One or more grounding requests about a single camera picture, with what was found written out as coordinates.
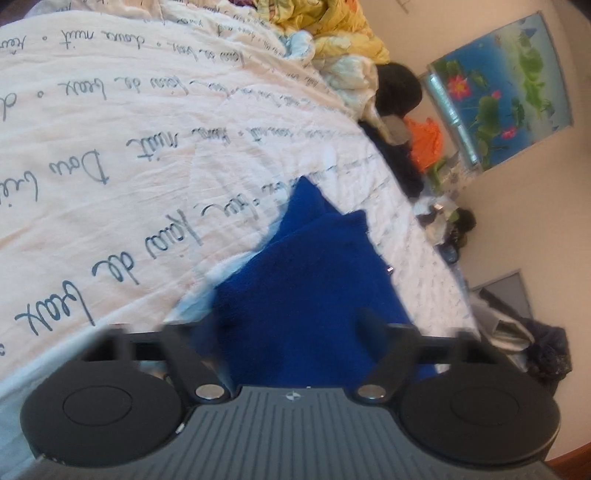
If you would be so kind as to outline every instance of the black round pad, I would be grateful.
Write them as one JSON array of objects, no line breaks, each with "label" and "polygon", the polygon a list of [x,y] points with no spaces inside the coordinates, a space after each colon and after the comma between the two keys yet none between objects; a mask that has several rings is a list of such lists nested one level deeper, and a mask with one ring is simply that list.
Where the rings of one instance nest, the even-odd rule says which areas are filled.
[{"label": "black round pad", "polygon": [[503,466],[536,457],[560,427],[556,402],[525,374],[459,364],[410,385],[400,421],[427,450],[457,463]]},{"label": "black round pad", "polygon": [[127,463],[160,447],[180,424],[174,388],[131,363],[73,361],[43,382],[21,410],[32,449],[68,465]]}]

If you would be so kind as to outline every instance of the blue fleece blanket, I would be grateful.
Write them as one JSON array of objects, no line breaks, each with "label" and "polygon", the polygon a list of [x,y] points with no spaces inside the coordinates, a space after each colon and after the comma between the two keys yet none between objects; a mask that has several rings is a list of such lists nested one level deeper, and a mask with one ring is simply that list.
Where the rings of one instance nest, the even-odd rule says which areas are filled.
[{"label": "blue fleece blanket", "polygon": [[361,383],[375,355],[356,334],[357,309],[409,323],[367,229],[365,212],[340,214],[300,179],[272,240],[216,289],[216,336],[235,385]]}]

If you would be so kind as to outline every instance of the logo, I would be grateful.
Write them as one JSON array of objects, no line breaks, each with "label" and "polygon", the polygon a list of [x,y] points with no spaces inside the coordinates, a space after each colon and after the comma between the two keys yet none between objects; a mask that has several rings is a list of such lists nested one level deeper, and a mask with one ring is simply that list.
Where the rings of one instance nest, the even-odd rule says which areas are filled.
[{"label": "logo", "polygon": [[301,398],[301,395],[296,391],[291,391],[285,397],[289,401],[297,401]]}]

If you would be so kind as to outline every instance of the white duvet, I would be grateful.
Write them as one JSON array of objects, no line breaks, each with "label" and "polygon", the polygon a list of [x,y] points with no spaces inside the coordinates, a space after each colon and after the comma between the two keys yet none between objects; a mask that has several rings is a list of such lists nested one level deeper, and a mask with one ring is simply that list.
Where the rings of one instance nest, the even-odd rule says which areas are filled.
[{"label": "white duvet", "polygon": [[46,0],[33,13],[66,11],[0,28],[0,475],[30,457],[18,409],[40,379],[102,326],[154,329],[211,289],[301,175],[367,210],[424,333],[472,327],[307,34],[200,5]]}]

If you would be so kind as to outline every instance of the black device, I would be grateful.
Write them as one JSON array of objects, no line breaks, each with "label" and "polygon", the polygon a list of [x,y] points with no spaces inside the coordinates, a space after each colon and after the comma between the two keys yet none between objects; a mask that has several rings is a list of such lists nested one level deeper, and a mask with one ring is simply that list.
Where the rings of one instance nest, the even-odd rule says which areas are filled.
[{"label": "black device", "polygon": [[[38,457],[22,479],[544,479],[558,407],[471,334],[389,327],[388,353],[354,393],[241,387],[191,348],[190,326],[113,328],[26,400]],[[167,380],[138,368],[164,361]],[[412,383],[418,364],[450,364]]]}]

